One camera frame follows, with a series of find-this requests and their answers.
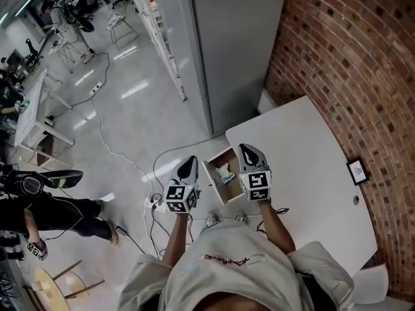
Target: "white table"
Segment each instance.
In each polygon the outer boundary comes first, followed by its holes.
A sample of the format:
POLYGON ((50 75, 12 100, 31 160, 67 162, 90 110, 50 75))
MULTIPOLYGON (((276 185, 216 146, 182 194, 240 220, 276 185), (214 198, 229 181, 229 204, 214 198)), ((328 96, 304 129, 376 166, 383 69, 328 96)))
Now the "white table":
MULTIPOLYGON (((28 146, 27 144, 25 144, 25 142, 27 142, 27 138, 29 134, 32 134, 34 132, 34 129, 38 130, 37 133, 48 132, 51 135, 59 138, 61 141, 67 143, 68 145, 74 145, 75 143, 73 139, 66 137, 64 134, 58 132, 56 129, 52 128, 51 126, 45 123, 45 120, 49 122, 49 124, 51 124, 52 122, 48 121, 48 119, 45 118, 44 112, 40 111, 42 90, 45 90, 47 93, 51 94, 56 100, 61 102, 63 105, 65 105, 69 109, 72 108, 66 101, 60 98, 58 94, 51 87, 45 87, 44 80, 45 80, 46 75, 47 75, 47 69, 45 69, 43 73, 39 76, 39 79, 37 79, 35 85, 28 92, 25 98, 30 101, 30 104, 26 108, 26 110, 22 114, 19 115, 18 125, 16 128, 16 134, 15 134, 15 139, 14 139, 15 146, 21 146, 23 148, 26 148, 27 150, 37 151, 31 148, 31 146, 28 146)), ((56 158, 53 158, 48 154, 45 154, 40 151, 37 151, 37 152, 48 157, 49 159, 53 159, 57 161, 56 158)))
POLYGON ((272 170, 272 204, 288 207, 280 218, 296 247, 317 240, 353 275, 376 252, 370 216, 353 184, 337 140, 308 97, 226 132, 235 153, 250 144, 272 170), (353 197, 360 202, 353 204, 353 197))

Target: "striped shirt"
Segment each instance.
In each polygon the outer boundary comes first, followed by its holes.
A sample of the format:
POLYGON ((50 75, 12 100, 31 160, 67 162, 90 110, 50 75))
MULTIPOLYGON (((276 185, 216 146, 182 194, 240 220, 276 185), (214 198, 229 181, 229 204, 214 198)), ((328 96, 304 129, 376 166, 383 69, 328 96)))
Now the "striped shirt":
POLYGON ((51 18, 55 28, 60 32, 65 32, 69 28, 69 23, 64 12, 64 6, 61 4, 56 4, 51 10, 51 18))

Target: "wooden stool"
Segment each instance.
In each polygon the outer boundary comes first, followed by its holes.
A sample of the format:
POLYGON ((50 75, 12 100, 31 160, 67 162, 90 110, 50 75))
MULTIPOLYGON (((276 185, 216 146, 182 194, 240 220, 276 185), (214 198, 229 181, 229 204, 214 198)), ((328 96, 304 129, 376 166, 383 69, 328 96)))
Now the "wooden stool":
POLYGON ((70 311, 67 303, 68 299, 78 298, 85 300, 88 298, 88 290, 99 286, 105 281, 102 280, 89 287, 85 287, 82 280, 74 273, 70 272, 73 268, 78 266, 82 261, 78 261, 72 266, 68 267, 64 271, 60 272, 55 277, 51 277, 43 268, 36 268, 34 272, 35 284, 39 286, 37 293, 42 297, 42 301, 46 304, 48 310, 52 311, 70 311), (66 275, 66 283, 69 289, 72 291, 69 295, 64 295, 59 286, 56 284, 56 280, 66 275))

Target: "electrical outlet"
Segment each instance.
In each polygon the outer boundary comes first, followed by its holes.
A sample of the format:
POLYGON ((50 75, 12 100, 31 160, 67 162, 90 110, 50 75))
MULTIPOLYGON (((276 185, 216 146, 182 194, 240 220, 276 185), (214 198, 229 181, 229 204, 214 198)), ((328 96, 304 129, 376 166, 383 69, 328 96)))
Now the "electrical outlet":
POLYGON ((156 208, 155 208, 155 211, 165 213, 165 211, 167 210, 167 206, 166 206, 165 202, 163 202, 163 201, 157 202, 155 200, 153 203, 151 203, 149 197, 146 197, 145 200, 144 200, 144 206, 148 207, 149 209, 151 209, 155 203, 157 204, 156 208))
POLYGON ((89 96, 91 98, 94 97, 98 93, 98 91, 99 91, 99 89, 101 87, 102 87, 102 83, 101 82, 98 82, 98 84, 93 87, 93 89, 91 90, 91 92, 89 92, 89 96))

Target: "glossy floor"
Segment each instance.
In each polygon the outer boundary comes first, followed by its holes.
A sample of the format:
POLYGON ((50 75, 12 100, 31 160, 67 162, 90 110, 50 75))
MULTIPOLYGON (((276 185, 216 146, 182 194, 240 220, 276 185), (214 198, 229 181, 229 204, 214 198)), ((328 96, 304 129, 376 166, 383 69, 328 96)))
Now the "glossy floor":
MULTIPOLYGON (((146 196, 152 191, 161 192, 161 187, 152 176, 153 162, 160 153, 168 149, 203 141, 208 137, 199 128, 186 103, 180 99, 134 9, 128 9, 128 20, 140 36, 134 39, 136 35, 127 34, 119 41, 120 49, 112 44, 110 34, 106 30, 106 22, 111 12, 107 6, 102 7, 95 13, 93 20, 96 31, 85 34, 91 48, 97 53, 108 53, 110 61, 106 83, 93 99, 97 110, 87 101, 57 117, 55 128, 72 137, 75 145, 68 147, 55 140, 54 151, 61 160, 71 163, 73 169, 84 172, 82 181, 75 188, 67 189, 67 192, 74 198, 91 199, 101 198, 112 192, 115 199, 106 203, 104 216, 127 229, 146 253, 154 255, 143 219, 146 213, 147 224, 150 224, 150 211, 145 212, 144 207, 146 196), (99 133, 97 117, 101 120, 102 136, 111 150, 126 156, 145 172, 154 184, 154 190, 151 182, 144 174, 138 172, 132 163, 111 154, 106 148, 99 133)), ((127 32, 128 29, 123 27, 121 25, 117 28, 118 36, 127 32)), ((42 66, 48 66, 50 73, 61 79, 64 84, 60 85, 51 80, 46 82, 58 89, 59 94, 68 102, 74 104, 88 99, 93 87, 98 82, 104 82, 108 66, 106 54, 94 57, 86 65, 78 64, 73 74, 69 74, 59 57, 56 54, 48 54, 48 51, 47 47, 43 53, 45 58, 42 66)), ((27 91, 31 82, 32 80, 28 80, 26 83, 27 91)), ((44 104, 46 109, 55 115, 64 110, 62 105, 49 99, 46 99, 44 104)), ((156 174, 162 183, 166 183, 170 169, 180 159, 196 155, 199 161, 207 160, 227 146, 229 144, 226 138, 221 136, 197 146, 166 153, 157 160, 156 174)), ((22 170, 32 169, 33 167, 29 167, 23 161, 28 159, 29 153, 18 150, 13 155, 12 162, 19 162, 22 170)), ((65 167, 50 164, 47 168, 65 167)), ((213 209, 219 211, 220 207, 201 165, 199 171, 202 195, 197 208, 192 212, 195 220, 199 220, 192 226, 194 236, 204 227, 206 213, 213 209)), ((220 210, 222 216, 232 217, 233 210, 220 210)), ((157 212, 156 216, 163 226, 171 231, 175 216, 168 212, 157 212)), ((42 233, 47 237, 58 234, 59 232, 42 233)), ((168 236, 157 225, 154 226, 153 237, 159 249, 164 249, 168 236)), ((120 244, 111 247, 107 241, 97 237, 84 238, 67 232, 57 240, 48 241, 49 257, 44 262, 29 255, 21 266, 30 278, 36 266, 41 266, 54 275, 82 260, 75 272, 84 282, 88 285, 104 279, 106 284, 91 291, 88 302, 71 301, 71 309, 116 310, 119 293, 140 254, 131 240, 123 236, 120 238, 120 244)), ((63 293, 68 294, 64 280, 60 279, 58 283, 63 293)))

